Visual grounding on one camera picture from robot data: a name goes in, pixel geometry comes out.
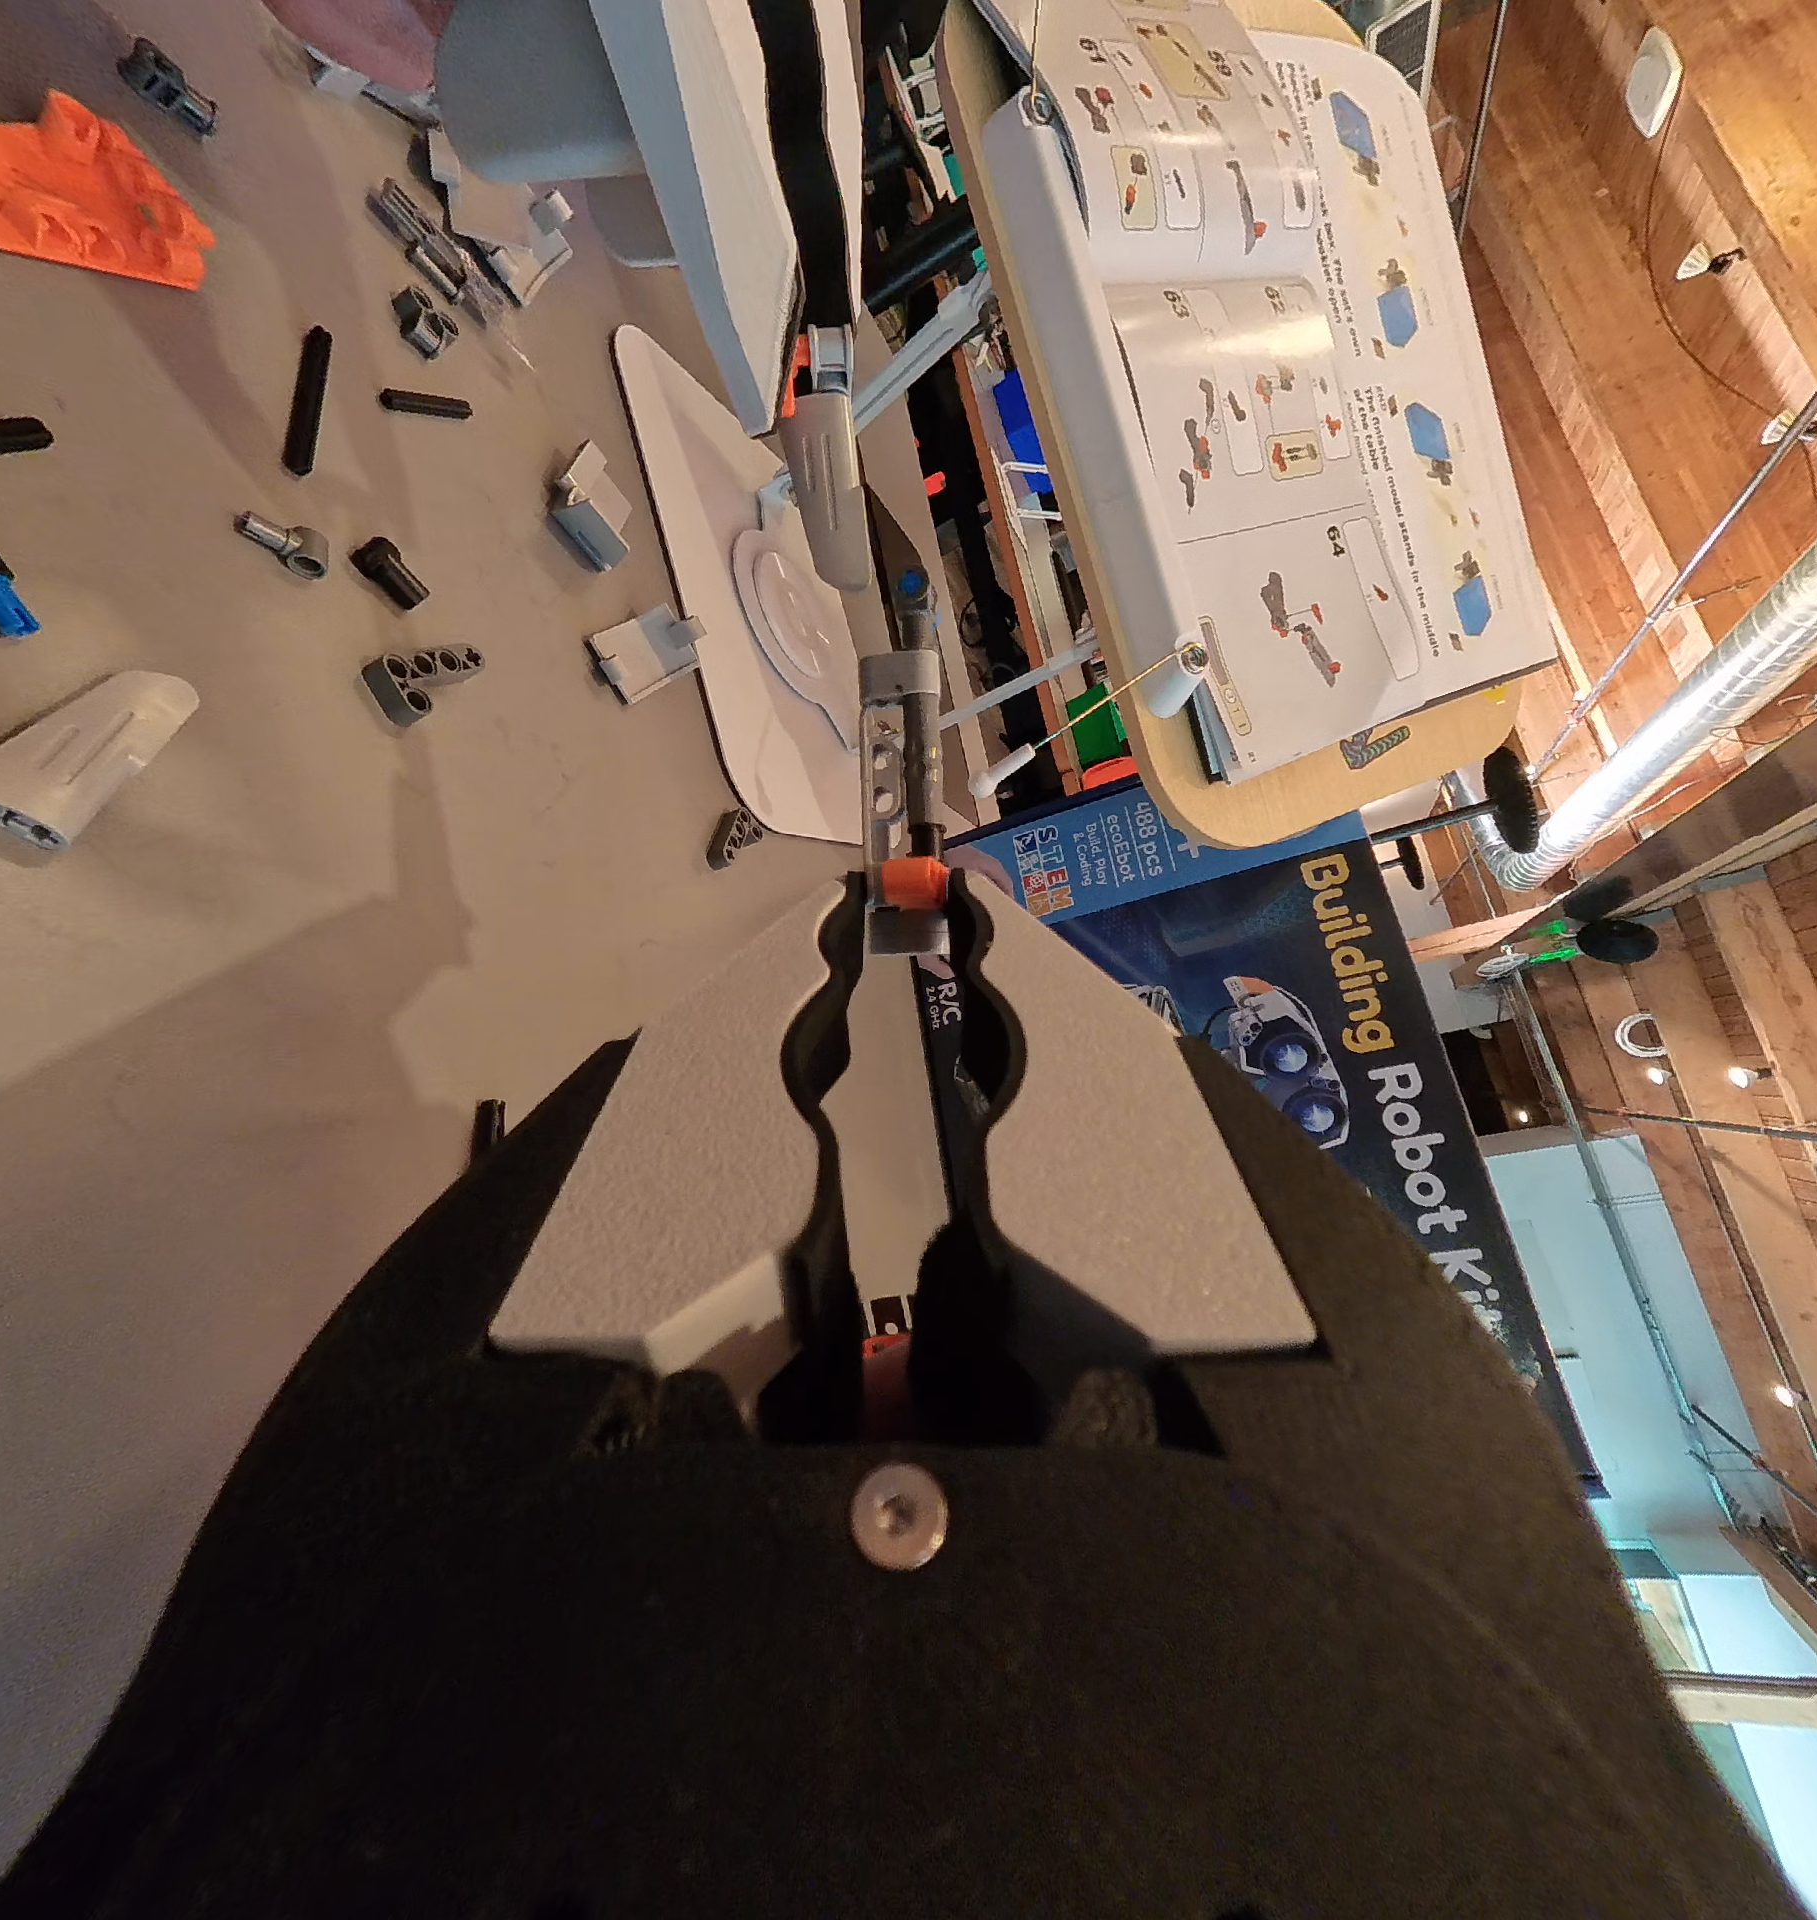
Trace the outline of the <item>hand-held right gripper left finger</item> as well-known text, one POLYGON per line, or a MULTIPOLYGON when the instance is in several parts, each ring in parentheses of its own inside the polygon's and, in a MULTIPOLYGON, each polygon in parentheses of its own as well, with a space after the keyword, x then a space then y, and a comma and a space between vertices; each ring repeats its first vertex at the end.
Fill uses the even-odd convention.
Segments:
POLYGON ((489 1326, 511 1355, 700 1372, 761 1428, 862 1421, 864 1314, 824 1097, 860 877, 809 895, 632 1038, 489 1326))

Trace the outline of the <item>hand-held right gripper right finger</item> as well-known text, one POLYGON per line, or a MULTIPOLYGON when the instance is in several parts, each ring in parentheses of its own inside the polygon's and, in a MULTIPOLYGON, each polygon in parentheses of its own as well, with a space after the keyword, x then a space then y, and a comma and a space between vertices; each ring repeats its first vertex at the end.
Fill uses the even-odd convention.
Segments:
POLYGON ((1317 1329, 1172 1030, 987 877, 950 872, 959 1066, 950 1424, 1201 1428, 1189 1361, 1317 1329))

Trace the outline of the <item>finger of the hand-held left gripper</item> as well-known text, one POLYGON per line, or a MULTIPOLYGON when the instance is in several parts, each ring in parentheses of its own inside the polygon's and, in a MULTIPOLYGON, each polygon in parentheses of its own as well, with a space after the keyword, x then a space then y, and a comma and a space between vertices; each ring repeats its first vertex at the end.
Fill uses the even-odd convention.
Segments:
POLYGON ((764 435, 800 314, 800 252, 751 6, 589 9, 728 407, 746 432, 764 435))
POLYGON ((750 12, 798 244, 800 321, 853 329, 862 309, 862 96, 848 5, 751 3, 750 12))

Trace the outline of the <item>grey curved ribbed panel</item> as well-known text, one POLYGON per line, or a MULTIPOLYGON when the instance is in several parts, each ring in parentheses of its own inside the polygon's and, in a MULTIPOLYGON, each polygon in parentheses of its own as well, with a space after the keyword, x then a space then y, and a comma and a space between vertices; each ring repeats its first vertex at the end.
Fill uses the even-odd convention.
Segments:
POLYGON ((818 577, 843 593, 871 588, 868 496, 851 394, 811 392, 798 398, 777 438, 818 577))

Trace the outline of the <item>grey cylinder assembly orange connector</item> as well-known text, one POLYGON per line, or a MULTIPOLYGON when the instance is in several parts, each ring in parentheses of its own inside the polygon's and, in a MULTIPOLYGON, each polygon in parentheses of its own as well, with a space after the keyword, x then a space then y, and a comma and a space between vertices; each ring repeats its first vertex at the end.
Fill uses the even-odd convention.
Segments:
POLYGON ((873 957, 950 955, 937 594, 912 566, 896 586, 898 645, 859 665, 866 945, 873 957))

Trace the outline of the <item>person's left hand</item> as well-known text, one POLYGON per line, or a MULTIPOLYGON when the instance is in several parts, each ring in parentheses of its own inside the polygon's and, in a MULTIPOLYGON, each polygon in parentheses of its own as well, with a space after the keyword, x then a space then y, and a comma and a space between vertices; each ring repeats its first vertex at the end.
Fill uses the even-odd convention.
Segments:
POLYGON ((321 58, 405 92, 432 91, 455 3, 263 3, 321 58))

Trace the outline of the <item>light grey panel piece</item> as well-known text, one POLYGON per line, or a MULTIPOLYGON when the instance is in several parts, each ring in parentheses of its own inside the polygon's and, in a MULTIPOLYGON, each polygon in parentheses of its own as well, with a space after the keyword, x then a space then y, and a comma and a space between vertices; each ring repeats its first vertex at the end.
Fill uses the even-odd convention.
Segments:
POLYGON ((572 261, 570 203, 549 191, 502 185, 470 170, 443 130, 427 132, 427 173, 443 208, 443 229, 479 263, 499 294, 528 308, 572 261))

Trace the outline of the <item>grey pin connector cluster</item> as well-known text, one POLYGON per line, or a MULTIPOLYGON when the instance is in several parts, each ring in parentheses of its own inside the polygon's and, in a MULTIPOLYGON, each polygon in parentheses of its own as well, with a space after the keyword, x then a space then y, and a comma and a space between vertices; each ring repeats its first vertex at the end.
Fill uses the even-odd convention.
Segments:
POLYGON ((466 297, 472 263, 466 253, 429 218, 414 197, 394 177, 370 193, 370 212, 399 244, 418 277, 427 279, 440 297, 460 306, 466 297))

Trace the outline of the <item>dark blue robot kit box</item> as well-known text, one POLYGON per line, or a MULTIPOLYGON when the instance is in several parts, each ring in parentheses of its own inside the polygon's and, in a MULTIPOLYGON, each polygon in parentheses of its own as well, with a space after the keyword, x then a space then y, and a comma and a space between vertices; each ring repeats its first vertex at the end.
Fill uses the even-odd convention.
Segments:
POLYGON ((1423 1245, 1558 1431, 1568 1400, 1442 1032, 1358 820, 1256 851, 1174 828, 1140 780, 948 846, 1172 1035, 1207 1043, 1423 1245))

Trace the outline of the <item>bluish grey curved panel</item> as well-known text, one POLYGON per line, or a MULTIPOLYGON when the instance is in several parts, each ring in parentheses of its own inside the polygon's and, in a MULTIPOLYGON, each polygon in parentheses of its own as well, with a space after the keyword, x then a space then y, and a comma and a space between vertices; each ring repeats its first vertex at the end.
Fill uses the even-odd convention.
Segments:
POLYGON ((612 572, 631 557, 632 499, 612 478, 595 439, 583 442, 551 475, 547 515, 595 572, 612 572))

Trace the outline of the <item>small dark grey connector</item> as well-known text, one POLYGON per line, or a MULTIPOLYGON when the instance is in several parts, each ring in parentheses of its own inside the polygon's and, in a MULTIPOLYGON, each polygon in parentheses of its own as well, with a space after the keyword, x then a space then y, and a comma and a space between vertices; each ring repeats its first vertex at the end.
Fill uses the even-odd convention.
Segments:
POLYGON ((213 139, 217 133, 217 103, 196 84, 190 84, 183 68, 152 37, 135 36, 115 70, 135 96, 185 126, 196 139, 213 139))

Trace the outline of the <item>orange wedge panel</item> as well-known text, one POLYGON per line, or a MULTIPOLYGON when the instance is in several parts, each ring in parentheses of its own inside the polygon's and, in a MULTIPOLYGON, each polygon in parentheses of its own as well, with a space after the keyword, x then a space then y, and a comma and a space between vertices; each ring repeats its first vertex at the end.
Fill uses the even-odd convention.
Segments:
POLYGON ((127 132, 50 91, 0 121, 0 252, 198 291, 217 239, 127 132))

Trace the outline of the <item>light grey hinged panel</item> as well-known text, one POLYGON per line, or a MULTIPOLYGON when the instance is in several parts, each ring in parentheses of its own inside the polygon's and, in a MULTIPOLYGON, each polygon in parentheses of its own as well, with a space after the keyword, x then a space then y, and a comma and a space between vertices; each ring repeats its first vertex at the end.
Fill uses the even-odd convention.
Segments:
POLYGON ((700 618, 661 602, 584 636, 584 654, 593 677, 624 706, 637 706, 698 672, 702 641, 700 618))

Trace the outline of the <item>white curved panel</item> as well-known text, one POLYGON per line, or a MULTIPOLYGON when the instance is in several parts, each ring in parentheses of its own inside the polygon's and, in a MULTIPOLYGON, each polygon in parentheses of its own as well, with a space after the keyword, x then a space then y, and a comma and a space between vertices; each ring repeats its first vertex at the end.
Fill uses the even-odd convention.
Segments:
POLYGON ((0 741, 0 831, 63 852, 198 711, 188 680, 126 669, 0 741))

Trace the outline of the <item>silver air duct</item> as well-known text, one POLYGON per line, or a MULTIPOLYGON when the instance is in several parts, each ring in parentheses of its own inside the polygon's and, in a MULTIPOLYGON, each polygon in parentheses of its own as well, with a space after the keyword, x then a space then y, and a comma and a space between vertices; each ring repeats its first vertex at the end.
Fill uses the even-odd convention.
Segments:
POLYGON ((1503 895, 1536 891, 1593 842, 1619 830, 1723 730, 1738 728, 1817 664, 1817 538, 1723 642, 1543 824, 1529 852, 1475 836, 1475 857, 1503 895))

